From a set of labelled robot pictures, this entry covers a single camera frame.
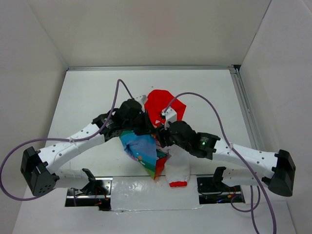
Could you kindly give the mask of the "rainbow red kids jacket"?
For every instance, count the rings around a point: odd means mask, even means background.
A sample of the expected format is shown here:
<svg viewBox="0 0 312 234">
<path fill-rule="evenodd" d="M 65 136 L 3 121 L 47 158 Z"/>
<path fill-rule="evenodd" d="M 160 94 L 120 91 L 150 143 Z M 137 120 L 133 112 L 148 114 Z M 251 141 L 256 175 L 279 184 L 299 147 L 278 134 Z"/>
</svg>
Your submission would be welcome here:
<svg viewBox="0 0 312 234">
<path fill-rule="evenodd" d="M 155 127 L 165 123 L 160 114 L 173 98 L 167 90 L 153 90 L 148 94 L 144 106 Z M 123 133 L 119 139 L 127 155 L 139 162 L 153 180 L 164 172 L 171 188 L 188 185 L 191 170 L 186 151 L 175 145 L 161 147 L 154 136 L 137 136 L 130 131 Z"/>
</svg>

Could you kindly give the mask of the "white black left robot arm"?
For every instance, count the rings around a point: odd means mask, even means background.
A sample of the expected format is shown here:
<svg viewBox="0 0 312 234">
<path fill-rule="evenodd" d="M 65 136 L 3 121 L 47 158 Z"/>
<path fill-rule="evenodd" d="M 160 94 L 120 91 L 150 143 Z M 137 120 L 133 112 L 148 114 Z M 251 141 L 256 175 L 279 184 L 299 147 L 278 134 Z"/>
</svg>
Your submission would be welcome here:
<svg viewBox="0 0 312 234">
<path fill-rule="evenodd" d="M 153 128 L 144 104 L 147 97 L 124 101 L 113 114 L 101 114 L 65 142 L 35 150 L 27 148 L 23 152 L 21 173 L 32 195 L 43 196 L 54 188 L 68 187 L 92 194 L 98 182 L 90 170 L 65 170 L 60 167 L 83 152 L 101 145 L 112 138 L 120 137 L 126 131 L 138 135 L 151 133 Z"/>
</svg>

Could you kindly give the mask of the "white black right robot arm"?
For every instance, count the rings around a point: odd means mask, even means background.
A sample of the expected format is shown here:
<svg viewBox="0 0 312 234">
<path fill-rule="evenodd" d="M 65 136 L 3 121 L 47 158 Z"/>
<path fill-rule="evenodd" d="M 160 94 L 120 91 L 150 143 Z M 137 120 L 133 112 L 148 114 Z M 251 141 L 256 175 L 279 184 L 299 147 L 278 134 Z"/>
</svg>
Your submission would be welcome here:
<svg viewBox="0 0 312 234">
<path fill-rule="evenodd" d="M 276 195 L 293 195 L 296 166 L 288 151 L 264 152 L 237 144 L 230 145 L 216 135 L 196 132 L 184 121 L 157 127 L 156 138 L 161 147 L 176 145 L 197 158 L 245 167 L 238 171 L 230 171 L 225 166 L 217 167 L 213 186 L 218 191 L 236 185 L 261 184 Z"/>
</svg>

